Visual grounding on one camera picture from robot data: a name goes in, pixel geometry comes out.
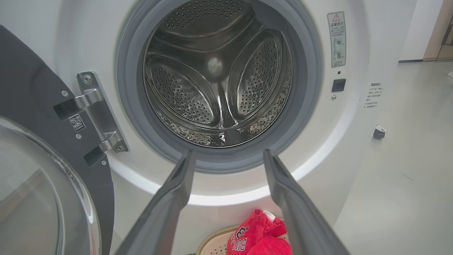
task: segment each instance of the warning label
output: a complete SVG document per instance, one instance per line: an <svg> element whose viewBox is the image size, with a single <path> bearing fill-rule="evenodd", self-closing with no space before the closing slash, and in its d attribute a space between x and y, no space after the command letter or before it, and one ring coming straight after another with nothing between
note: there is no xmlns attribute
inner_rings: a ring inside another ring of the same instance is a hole
<svg viewBox="0 0 453 255"><path fill-rule="evenodd" d="M346 22L344 12L327 14L332 45L332 67L346 64Z"/></svg>
<svg viewBox="0 0 453 255"><path fill-rule="evenodd" d="M363 108L376 108L379 103L379 99L382 97L383 90L384 88L381 86L381 83L371 83L367 94L362 97L365 101Z"/></svg>

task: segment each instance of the qr code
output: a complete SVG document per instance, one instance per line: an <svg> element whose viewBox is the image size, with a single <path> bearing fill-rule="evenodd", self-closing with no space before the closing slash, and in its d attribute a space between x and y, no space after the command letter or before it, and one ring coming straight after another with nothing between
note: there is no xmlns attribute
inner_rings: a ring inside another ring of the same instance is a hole
<svg viewBox="0 0 453 255"><path fill-rule="evenodd" d="M80 130L85 128L85 124L83 123L83 120L80 117L80 114L70 117L69 121L71 122L72 127L74 128L74 130L76 132L79 132Z"/></svg>

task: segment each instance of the door hinge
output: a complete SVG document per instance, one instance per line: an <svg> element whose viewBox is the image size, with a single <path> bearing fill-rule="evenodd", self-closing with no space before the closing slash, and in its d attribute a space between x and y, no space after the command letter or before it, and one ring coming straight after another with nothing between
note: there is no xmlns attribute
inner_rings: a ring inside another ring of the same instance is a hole
<svg viewBox="0 0 453 255"><path fill-rule="evenodd" d="M95 72L77 74L77 83L82 95L75 97L74 101L80 109L84 108L97 129L102 142L98 148L102 152L126 152L128 147L111 111L107 98L103 93L101 83Z"/></svg>

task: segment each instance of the hinge screw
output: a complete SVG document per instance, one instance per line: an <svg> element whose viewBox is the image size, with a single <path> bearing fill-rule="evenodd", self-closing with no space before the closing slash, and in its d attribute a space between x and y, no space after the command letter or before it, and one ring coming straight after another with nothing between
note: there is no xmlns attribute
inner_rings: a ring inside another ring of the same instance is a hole
<svg viewBox="0 0 453 255"><path fill-rule="evenodd" d="M83 80L83 83L85 83L86 85L90 85L91 83L93 83L93 79L91 78L91 75L89 74L85 74L82 78Z"/></svg>

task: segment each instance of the white wall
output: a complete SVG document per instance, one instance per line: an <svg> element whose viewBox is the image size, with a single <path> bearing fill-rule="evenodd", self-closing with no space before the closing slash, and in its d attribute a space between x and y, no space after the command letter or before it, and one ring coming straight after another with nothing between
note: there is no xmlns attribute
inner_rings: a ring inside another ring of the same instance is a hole
<svg viewBox="0 0 453 255"><path fill-rule="evenodd" d="M423 59L443 0L418 0L400 60Z"/></svg>

